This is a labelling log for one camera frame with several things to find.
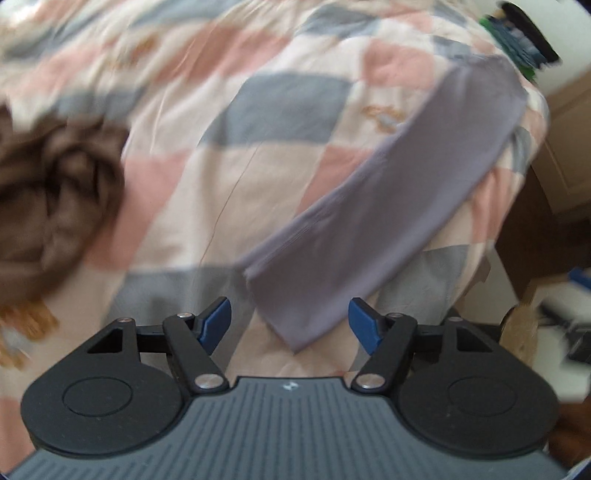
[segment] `floor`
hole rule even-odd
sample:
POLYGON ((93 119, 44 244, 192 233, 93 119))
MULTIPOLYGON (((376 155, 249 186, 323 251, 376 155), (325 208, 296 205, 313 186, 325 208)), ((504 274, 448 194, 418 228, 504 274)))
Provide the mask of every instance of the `floor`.
POLYGON ((496 250, 521 298, 532 278, 591 267, 591 222, 561 224, 530 169, 505 220, 496 250))

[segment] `blue object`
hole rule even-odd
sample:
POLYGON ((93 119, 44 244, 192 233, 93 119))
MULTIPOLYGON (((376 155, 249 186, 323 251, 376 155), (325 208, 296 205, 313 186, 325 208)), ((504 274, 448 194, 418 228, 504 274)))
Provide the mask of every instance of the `blue object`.
POLYGON ((591 277, 589 277, 582 268, 573 268, 569 272, 569 280, 578 283, 587 290, 591 290, 591 277))
POLYGON ((378 332, 378 324, 354 299, 349 302, 349 326, 363 349, 372 355, 382 342, 382 337, 378 332))
POLYGON ((197 340, 199 340, 199 343, 201 343, 201 346, 208 355, 211 355, 216 349, 218 343, 230 328, 231 321, 232 306, 228 299, 224 300, 222 304, 204 320, 201 336, 197 340))

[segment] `green object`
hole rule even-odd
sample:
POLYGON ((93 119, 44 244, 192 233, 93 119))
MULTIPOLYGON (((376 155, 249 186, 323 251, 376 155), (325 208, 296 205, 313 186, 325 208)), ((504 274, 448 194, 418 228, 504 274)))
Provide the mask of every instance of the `green object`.
POLYGON ((497 30, 494 29, 494 27, 491 25, 491 22, 487 18, 481 18, 478 23, 482 25, 488 33, 491 34, 491 36, 496 40, 497 44, 500 46, 503 52, 505 52, 505 54, 511 59, 513 64, 515 64, 515 66, 519 69, 521 74, 527 80, 533 82, 535 80, 535 70, 531 66, 525 65, 519 59, 519 57, 514 54, 509 45, 507 45, 506 42, 504 42, 497 30))

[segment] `white wall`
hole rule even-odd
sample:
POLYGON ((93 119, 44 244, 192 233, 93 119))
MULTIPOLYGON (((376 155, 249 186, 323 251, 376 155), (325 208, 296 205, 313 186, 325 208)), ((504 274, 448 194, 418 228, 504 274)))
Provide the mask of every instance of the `white wall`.
MULTIPOLYGON (((497 9, 496 0, 473 0, 484 14, 497 9)), ((540 90, 547 95, 591 67, 591 15, 575 0, 512 0, 536 24, 562 64, 539 72, 540 90)))

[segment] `gray fabric square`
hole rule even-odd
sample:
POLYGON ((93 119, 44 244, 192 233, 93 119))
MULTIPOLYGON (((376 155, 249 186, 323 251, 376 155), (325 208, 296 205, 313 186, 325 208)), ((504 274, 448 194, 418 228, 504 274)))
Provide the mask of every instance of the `gray fabric square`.
POLYGON ((452 306, 453 290, 466 263, 468 245, 421 252, 379 292, 376 310, 404 313, 438 325, 452 306))
POLYGON ((91 15, 83 20, 67 22, 60 28, 50 29, 44 32, 41 36, 27 40, 7 49, 4 53, 5 60, 35 60, 46 53, 51 53, 57 50, 62 45, 70 41, 78 35, 94 20, 96 20, 101 13, 91 15))
POLYGON ((90 91, 76 92, 58 98, 50 110, 61 116, 96 115, 125 123, 144 91, 142 87, 137 90, 116 90, 105 95, 90 91))
MULTIPOLYGON (((200 313, 222 296, 228 297, 232 305, 232 323, 212 359, 225 370, 255 310, 246 282, 231 268, 130 273, 111 305, 105 324, 118 317, 132 317, 138 325, 155 325, 178 312, 200 313)), ((162 359, 154 366, 165 365, 162 359)))
POLYGON ((466 26, 466 17, 457 10, 453 9, 449 5, 437 0, 433 7, 433 15, 459 25, 460 27, 466 26))
POLYGON ((513 150, 513 171, 525 175, 527 161, 531 154, 531 135, 522 126, 515 129, 511 138, 511 148, 513 150))
POLYGON ((185 22, 192 18, 216 18, 242 0, 166 0, 139 17, 132 27, 185 22))
POLYGON ((466 56, 470 55, 470 47, 468 45, 450 40, 449 38, 433 35, 433 44, 436 55, 441 55, 450 60, 463 60, 466 56))
POLYGON ((354 12, 338 5, 323 5, 308 17, 298 34, 335 35, 340 38, 372 35, 379 18, 354 12))
POLYGON ((212 122, 201 142, 221 146, 265 141, 326 143, 350 88, 345 80, 318 75, 251 77, 212 122))

